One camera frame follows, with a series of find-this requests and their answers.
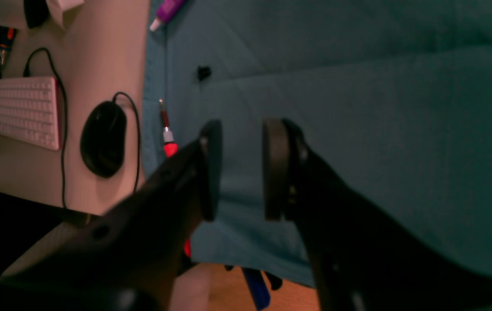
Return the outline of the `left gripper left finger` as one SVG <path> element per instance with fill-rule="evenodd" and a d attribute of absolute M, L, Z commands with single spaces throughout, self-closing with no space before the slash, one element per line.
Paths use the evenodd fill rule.
<path fill-rule="evenodd" d="M 57 252 L 0 278 L 0 311 L 165 311 L 184 244 L 219 201 L 222 124 L 193 142 Z"/>

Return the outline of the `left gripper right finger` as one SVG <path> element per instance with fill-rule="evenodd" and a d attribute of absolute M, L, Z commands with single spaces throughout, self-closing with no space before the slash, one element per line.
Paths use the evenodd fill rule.
<path fill-rule="evenodd" d="M 288 119 L 262 125 L 265 217 L 292 221 L 323 311 L 492 311 L 492 277 L 453 263 L 349 187 Z"/>

